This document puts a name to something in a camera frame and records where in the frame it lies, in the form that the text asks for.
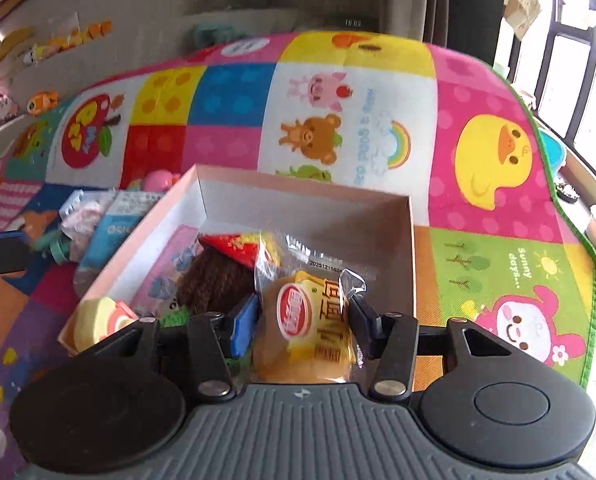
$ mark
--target green frog illustration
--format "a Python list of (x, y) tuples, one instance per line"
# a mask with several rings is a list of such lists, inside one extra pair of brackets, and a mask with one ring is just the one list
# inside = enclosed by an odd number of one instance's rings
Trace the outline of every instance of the green frog illustration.
[(313, 164), (304, 164), (297, 170), (294, 170), (293, 166), (289, 166), (289, 171), (276, 170), (275, 174), (281, 176), (293, 176), (295, 178), (311, 178), (320, 182), (331, 182), (331, 173), (326, 170), (321, 170), (317, 166), (313, 166)]

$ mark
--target yellow duck illustration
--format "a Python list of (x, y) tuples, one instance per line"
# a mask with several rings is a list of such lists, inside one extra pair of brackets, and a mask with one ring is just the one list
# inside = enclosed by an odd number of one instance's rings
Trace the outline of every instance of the yellow duck illustration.
[(493, 211), (499, 187), (518, 187), (532, 168), (529, 137), (516, 123), (493, 115), (474, 117), (456, 147), (456, 181), (467, 202)]

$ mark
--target play mat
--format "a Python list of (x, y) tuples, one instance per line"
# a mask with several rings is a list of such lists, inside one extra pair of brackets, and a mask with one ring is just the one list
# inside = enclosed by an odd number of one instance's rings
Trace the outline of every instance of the play mat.
[[(74, 188), (195, 163), (408, 194), (419, 320), (468, 317), (585, 384), (596, 256), (552, 201), (540, 142), (507, 83), (462, 54), (364, 33), (241, 40), (114, 77), (39, 117), (0, 160), (0, 230), (37, 239)], [(36, 254), (0, 277), (2, 479), (22, 463), (12, 399), (65, 358), (56, 338), (78, 303), (73, 272)], [(440, 373), (419, 358), (417, 387)]]

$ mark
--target brown furry toy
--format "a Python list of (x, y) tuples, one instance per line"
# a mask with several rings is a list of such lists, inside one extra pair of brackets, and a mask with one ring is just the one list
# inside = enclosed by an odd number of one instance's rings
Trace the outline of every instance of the brown furry toy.
[(177, 301), (187, 306), (191, 316), (204, 312), (227, 314), (242, 298), (255, 293), (253, 270), (204, 244), (202, 239), (200, 242), (204, 250), (182, 277)]

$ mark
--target metal screw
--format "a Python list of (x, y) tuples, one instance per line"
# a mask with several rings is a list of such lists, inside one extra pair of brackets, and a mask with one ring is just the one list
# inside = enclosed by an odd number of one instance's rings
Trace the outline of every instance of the metal screw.
[(207, 397), (222, 397), (231, 391), (231, 387), (223, 381), (204, 381), (198, 391)]
[(407, 387), (400, 381), (387, 380), (374, 384), (373, 390), (385, 397), (398, 397), (407, 391)]

